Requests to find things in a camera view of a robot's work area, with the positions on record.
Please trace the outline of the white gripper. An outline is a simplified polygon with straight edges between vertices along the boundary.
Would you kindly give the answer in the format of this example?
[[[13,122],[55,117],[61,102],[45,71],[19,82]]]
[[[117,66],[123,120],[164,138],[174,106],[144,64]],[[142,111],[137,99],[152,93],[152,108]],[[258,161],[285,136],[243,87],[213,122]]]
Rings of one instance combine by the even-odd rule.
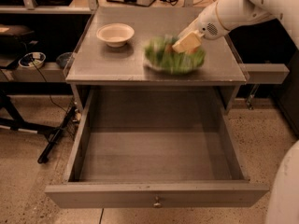
[[[205,7],[197,19],[178,34],[179,40],[172,46],[175,52],[182,53],[200,47],[203,35],[205,39],[214,40],[229,34],[221,22],[217,5],[215,2]]]

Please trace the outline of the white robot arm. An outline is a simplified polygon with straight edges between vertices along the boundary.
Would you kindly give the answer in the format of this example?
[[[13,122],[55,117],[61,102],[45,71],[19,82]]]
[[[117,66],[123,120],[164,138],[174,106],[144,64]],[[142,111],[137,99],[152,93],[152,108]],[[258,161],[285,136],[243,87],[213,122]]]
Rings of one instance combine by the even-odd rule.
[[[172,46],[181,53],[198,48],[202,38],[213,40],[240,26],[277,19],[299,47],[299,0],[217,0],[205,7]]]

